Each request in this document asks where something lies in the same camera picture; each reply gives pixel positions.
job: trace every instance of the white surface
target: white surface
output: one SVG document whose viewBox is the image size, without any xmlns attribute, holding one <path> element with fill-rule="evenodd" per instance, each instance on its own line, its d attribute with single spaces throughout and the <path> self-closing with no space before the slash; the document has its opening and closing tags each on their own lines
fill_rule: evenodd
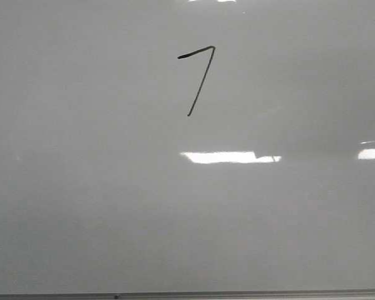
<svg viewBox="0 0 375 300">
<path fill-rule="evenodd" d="M 0 0 L 0 293 L 375 288 L 364 149 L 375 1 Z"/>
</svg>

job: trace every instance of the whiteboard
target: whiteboard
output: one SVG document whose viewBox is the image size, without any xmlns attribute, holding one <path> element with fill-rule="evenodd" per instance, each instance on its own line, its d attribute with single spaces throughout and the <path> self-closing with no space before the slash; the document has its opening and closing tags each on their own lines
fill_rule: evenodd
<svg viewBox="0 0 375 300">
<path fill-rule="evenodd" d="M 375 1 L 0 0 L 0 293 L 371 288 Z"/>
</svg>

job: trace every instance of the handwritten number 7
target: handwritten number 7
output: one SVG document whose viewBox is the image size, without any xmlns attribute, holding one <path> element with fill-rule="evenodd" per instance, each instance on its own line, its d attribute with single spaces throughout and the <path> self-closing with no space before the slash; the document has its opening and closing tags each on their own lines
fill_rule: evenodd
<svg viewBox="0 0 375 300">
<path fill-rule="evenodd" d="M 210 60 L 209 60 L 209 62 L 208 62 L 208 65 L 207 65 L 206 72 L 204 73 L 204 76 L 202 77 L 201 84 L 200 84 L 200 87 L 199 87 L 199 91 L 197 92 L 196 98 L 194 98 L 194 102 L 193 102 L 192 108 L 190 109 L 189 114 L 187 115 L 188 117 L 189 117 L 189 116 L 192 114 L 192 112 L 193 112 L 194 106 L 196 105 L 196 101 L 198 100 L 198 97 L 199 97 L 199 95 L 200 95 L 200 91 L 201 91 L 201 88 L 202 88 L 202 86 L 203 86 L 204 80 L 206 80 L 206 76 L 207 76 L 208 69 L 210 68 L 211 61 L 213 60 L 213 56 L 214 56 L 214 52 L 215 52 L 215 47 L 214 47 L 214 46 L 208 46 L 208 47 L 202 48 L 202 49 L 200 49 L 200 50 L 196 50 L 196 51 L 193 51 L 193 52 L 191 52 L 191 53 L 187 53 L 187 54 L 184 54 L 184 55 L 178 56 L 178 59 L 181 59 L 181 58 L 188 58 L 189 56 L 192 56 L 192 55 L 195 55 L 195 54 L 197 54 L 197 53 L 200 53 L 200 52 L 206 51 L 206 50 L 208 50 L 208 49 L 212 49 L 211 57 L 210 57 Z"/>
</svg>

